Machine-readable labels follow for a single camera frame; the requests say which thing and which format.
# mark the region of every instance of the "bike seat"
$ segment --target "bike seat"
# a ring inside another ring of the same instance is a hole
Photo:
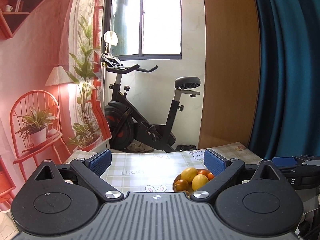
[[[176,81],[174,82],[174,87],[177,89],[190,89],[196,88],[200,86],[200,84],[200,79],[197,77],[180,77],[176,78]]]

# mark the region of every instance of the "red chair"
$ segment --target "red chair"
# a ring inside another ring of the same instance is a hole
[[[46,141],[34,146],[31,142],[29,136],[24,139],[21,134],[16,134],[18,130],[24,127],[23,119],[20,116],[25,116],[30,114],[30,107],[34,109],[49,109],[53,116],[57,119],[52,120],[52,124],[48,125],[48,130],[51,129],[57,130],[55,134],[47,137]],[[16,159],[13,161],[13,164],[18,163],[21,173],[25,181],[27,181],[26,173],[23,167],[23,162],[29,158],[33,158],[36,163],[36,166],[39,166],[39,161],[36,158],[36,155],[48,149],[52,149],[53,153],[56,155],[58,163],[62,164],[59,153],[55,147],[55,144],[59,142],[63,149],[66,151],[67,155],[70,156],[70,152],[62,139],[61,125],[60,125],[60,110],[57,103],[57,100],[52,94],[47,91],[42,90],[33,90],[23,96],[21,96],[13,105],[10,112],[10,127],[13,146],[16,154]]]
[[[14,190],[15,188],[16,186],[13,183],[0,156],[0,204],[3,204],[7,209],[11,208],[11,203],[14,199],[12,190]]]

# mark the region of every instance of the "metal screw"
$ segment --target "metal screw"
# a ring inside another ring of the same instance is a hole
[[[110,190],[110,191],[106,192],[105,195],[107,198],[119,198],[121,196],[121,193],[116,190]]]
[[[193,193],[196,198],[206,198],[209,197],[209,192],[204,190],[197,190]]]

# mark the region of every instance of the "sandal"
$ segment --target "sandal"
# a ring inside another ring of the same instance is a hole
[[[131,143],[126,150],[130,153],[150,153],[154,149],[144,143]]]

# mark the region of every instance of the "bike handlebar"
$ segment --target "bike handlebar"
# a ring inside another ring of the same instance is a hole
[[[136,69],[136,71],[141,71],[141,72],[144,72],[144,73],[150,73],[152,71],[155,71],[156,69],[158,68],[158,66],[154,66],[153,68],[151,69],[144,69],[144,68],[139,68],[139,69]]]
[[[117,73],[117,74],[128,74],[134,70],[137,70],[138,68],[140,68],[140,65],[136,64],[132,67],[129,68],[119,68],[119,67],[106,67],[106,71],[108,72],[112,72],[112,73]]]
[[[144,69],[144,68],[140,68],[140,65],[137,64],[132,67],[106,67],[106,71],[117,73],[117,74],[127,74],[134,70],[144,72],[144,73],[150,73],[152,71],[155,71],[157,68],[158,66],[154,66],[151,69]]]

